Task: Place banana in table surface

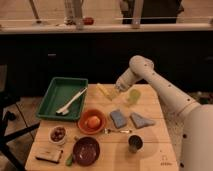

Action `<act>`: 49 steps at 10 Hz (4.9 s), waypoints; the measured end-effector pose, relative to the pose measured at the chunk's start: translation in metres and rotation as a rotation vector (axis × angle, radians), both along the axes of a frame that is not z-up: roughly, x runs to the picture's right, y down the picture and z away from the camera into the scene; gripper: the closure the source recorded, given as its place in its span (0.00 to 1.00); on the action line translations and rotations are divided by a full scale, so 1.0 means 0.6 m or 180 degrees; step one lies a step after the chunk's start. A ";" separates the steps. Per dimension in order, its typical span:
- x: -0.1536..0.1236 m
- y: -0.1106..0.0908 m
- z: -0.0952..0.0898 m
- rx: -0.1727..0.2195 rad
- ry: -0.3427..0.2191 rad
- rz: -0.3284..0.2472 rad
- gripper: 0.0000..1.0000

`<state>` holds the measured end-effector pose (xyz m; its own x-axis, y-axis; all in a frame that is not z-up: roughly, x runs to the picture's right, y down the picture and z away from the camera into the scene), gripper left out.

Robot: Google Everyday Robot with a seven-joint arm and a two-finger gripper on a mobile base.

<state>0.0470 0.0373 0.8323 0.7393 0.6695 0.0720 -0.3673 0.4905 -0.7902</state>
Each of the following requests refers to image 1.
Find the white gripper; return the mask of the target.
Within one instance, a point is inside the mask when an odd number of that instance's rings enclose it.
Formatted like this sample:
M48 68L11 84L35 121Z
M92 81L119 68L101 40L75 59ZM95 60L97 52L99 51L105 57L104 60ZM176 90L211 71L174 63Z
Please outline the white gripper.
M119 92L126 92L135 83L141 80L141 77L136 75L130 68L128 68L116 81L115 88Z

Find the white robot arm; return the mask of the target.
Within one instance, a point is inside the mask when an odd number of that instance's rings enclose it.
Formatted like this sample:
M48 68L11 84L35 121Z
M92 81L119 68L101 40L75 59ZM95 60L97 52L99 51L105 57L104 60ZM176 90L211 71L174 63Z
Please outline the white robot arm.
M115 88L126 92L144 79L184 119L179 171L213 171L213 104L200 104L154 71L154 63L135 55L117 79Z

